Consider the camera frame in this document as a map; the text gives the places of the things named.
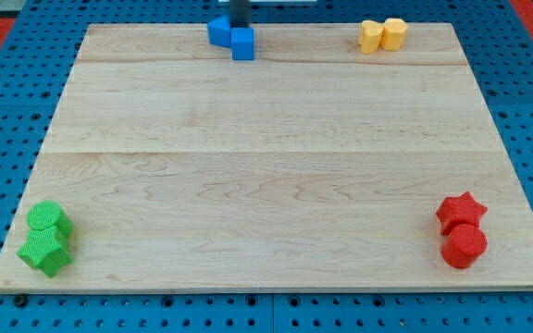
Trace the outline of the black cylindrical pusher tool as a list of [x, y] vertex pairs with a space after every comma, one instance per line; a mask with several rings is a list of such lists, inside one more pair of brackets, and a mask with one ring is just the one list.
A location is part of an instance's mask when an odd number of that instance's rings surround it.
[[249, 28], [251, 24], [251, 5], [249, 0], [229, 0], [230, 26]]

